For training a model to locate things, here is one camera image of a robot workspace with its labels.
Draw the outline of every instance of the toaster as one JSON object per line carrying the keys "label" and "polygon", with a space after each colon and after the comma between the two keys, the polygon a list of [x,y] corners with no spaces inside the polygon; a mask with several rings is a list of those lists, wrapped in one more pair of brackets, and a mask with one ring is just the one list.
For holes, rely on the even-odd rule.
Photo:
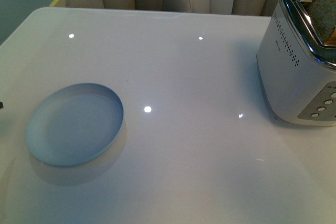
{"label": "toaster", "polygon": [[336,46],[324,45],[306,12],[313,0],[279,0],[257,52],[265,98],[280,119],[336,125]]}

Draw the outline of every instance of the glossy table surface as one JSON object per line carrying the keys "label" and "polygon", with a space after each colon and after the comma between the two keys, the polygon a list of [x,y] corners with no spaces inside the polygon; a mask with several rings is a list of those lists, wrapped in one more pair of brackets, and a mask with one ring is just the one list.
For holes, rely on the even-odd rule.
{"label": "glossy table surface", "polygon": [[[256,52],[268,23],[31,14],[0,47],[0,223],[334,223],[336,128],[290,125],[267,109]],[[46,165],[25,144],[26,124],[76,83],[118,94],[121,131],[84,165]]]}

